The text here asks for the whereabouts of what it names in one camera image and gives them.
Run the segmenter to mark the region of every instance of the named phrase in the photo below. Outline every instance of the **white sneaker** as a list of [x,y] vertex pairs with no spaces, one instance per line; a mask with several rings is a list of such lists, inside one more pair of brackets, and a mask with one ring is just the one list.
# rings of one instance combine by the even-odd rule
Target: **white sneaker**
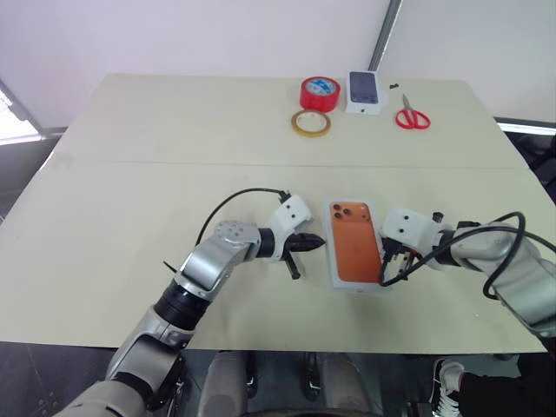
[[459,393],[448,391],[442,375],[447,369],[456,367],[463,372],[463,365],[458,362],[438,359],[433,368],[433,392],[429,402],[436,417],[458,417],[460,415]]

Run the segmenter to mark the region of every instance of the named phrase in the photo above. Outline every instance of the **yellow tape roll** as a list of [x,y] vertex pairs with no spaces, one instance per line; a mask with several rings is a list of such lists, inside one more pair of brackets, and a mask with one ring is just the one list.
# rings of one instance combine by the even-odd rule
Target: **yellow tape roll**
[[[298,123],[298,120],[301,116],[308,116],[309,114],[313,114],[313,115],[318,115],[320,117],[322,117],[324,119],[324,121],[326,122],[326,126],[320,130],[305,130],[302,129]],[[302,110],[302,111],[298,111],[297,113],[295,113],[292,116],[292,128],[294,128],[294,130],[299,133],[300,135],[306,136],[306,137],[319,137],[322,135],[325,135],[329,130],[330,130],[330,119],[328,118],[327,115],[325,115],[324,113],[321,113],[320,111],[317,110]]]

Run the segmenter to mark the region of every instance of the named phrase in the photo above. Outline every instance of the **white wall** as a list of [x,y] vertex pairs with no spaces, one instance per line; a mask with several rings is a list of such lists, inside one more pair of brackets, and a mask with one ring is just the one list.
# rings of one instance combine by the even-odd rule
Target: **white wall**
[[[344,76],[388,0],[0,0],[0,79],[45,127],[108,72]],[[556,119],[554,0],[405,0],[383,76],[468,80],[495,116]]]

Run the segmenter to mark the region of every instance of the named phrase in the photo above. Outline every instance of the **phone back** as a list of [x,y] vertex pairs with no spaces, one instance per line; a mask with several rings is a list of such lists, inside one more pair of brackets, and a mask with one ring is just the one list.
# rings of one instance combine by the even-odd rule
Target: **phone back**
[[381,256],[368,205],[364,202],[332,202],[329,213],[340,279],[378,282]]

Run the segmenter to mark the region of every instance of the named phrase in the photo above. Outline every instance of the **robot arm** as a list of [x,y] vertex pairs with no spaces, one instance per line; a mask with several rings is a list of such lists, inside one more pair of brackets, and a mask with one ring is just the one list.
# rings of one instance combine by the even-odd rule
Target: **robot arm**
[[[435,213],[431,219],[406,208],[390,210],[381,231],[385,248],[391,248],[386,261],[397,253],[406,253],[408,261],[415,254],[427,257],[449,245],[427,260],[430,268],[461,266],[483,272],[489,276],[483,291],[486,296],[492,285],[494,294],[489,298],[499,299],[529,331],[540,338],[556,336],[556,265],[542,259],[526,238],[513,250],[517,234],[509,224],[460,222],[453,229],[441,222],[442,217]],[[500,269],[511,252],[513,255]],[[404,273],[410,268],[416,269],[407,262],[400,269],[400,276],[407,277]]]
[[139,417],[161,407],[182,373],[180,350],[234,267],[254,258],[283,260],[292,278],[299,278],[290,252],[324,244],[317,235],[296,233],[311,220],[307,204],[293,195],[273,213],[266,228],[244,222],[217,224],[116,351],[105,381],[83,392],[58,417]]

